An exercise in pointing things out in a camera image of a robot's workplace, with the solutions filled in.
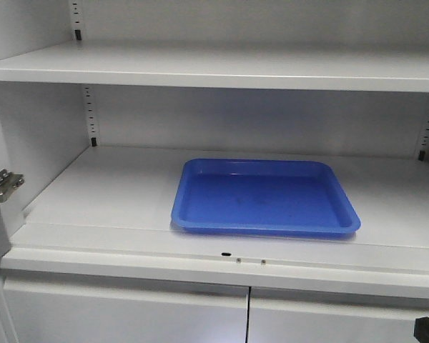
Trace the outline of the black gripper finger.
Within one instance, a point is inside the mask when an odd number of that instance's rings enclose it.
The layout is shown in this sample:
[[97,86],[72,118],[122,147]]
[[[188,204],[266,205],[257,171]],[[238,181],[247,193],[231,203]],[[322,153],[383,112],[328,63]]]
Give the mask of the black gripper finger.
[[420,343],[429,343],[429,317],[421,317],[415,320],[413,336]]

